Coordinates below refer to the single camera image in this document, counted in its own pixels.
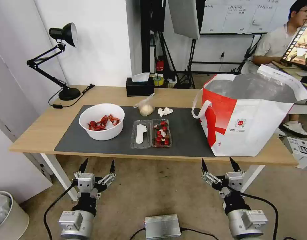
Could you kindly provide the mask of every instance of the white bowl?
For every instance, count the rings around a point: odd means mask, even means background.
[[[98,122],[104,115],[109,116],[110,114],[112,114],[116,118],[120,118],[120,122],[116,126],[113,126],[110,120],[108,120],[106,126],[107,130],[89,130],[88,123],[90,123],[90,121]],[[123,128],[123,119],[124,111],[120,106],[111,103],[101,103],[98,105],[94,105],[81,113],[79,118],[79,124],[84,130],[86,130],[86,132],[91,138],[95,140],[104,141],[119,135]]]

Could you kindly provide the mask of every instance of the desk lamp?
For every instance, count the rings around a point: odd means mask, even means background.
[[[49,78],[54,83],[58,84],[60,87],[62,87],[62,91],[59,92],[59,98],[64,101],[69,101],[76,99],[80,96],[80,91],[76,88],[70,88],[67,86],[67,83],[64,81],[61,81],[55,77],[52,77],[45,71],[39,68],[39,65],[44,63],[45,61],[48,61],[49,59],[59,55],[60,53],[64,52],[65,50],[65,44],[62,42],[62,40],[66,41],[68,44],[70,44],[73,47],[77,46],[78,38],[77,38],[77,29],[74,23],[68,23],[66,24],[62,29],[61,28],[50,28],[49,29],[50,37],[55,39],[57,43],[59,43],[57,46],[51,48],[50,50],[42,53],[41,55],[30,59],[27,61],[27,65],[31,67],[32,69],[36,70],[38,73],[41,73],[43,76]],[[55,49],[59,49],[60,52],[57,52],[50,57],[43,57],[49,52],[52,52]]]

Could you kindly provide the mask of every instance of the fire extinguisher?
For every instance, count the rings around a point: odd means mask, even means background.
[[[157,63],[156,63],[156,71],[161,72],[164,69],[164,60],[162,56],[158,57]]]

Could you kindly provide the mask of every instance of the trash can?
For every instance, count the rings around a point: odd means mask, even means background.
[[[10,211],[0,225],[0,240],[18,240],[29,225],[29,216],[10,193],[0,191],[0,194],[11,199]]]

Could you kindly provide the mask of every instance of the man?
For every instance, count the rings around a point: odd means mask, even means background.
[[[289,21],[273,32],[267,33],[259,41],[252,62],[257,66],[269,64],[272,61],[279,62],[294,35],[306,19],[307,0],[297,0],[290,8]],[[245,70],[242,70],[242,73],[257,71],[257,66],[248,62],[245,65]],[[295,136],[307,138],[307,132],[302,128],[301,123],[299,123],[298,114],[289,114],[289,122],[284,123],[281,129]],[[278,134],[285,135],[281,130],[277,129],[277,131],[279,131]]]

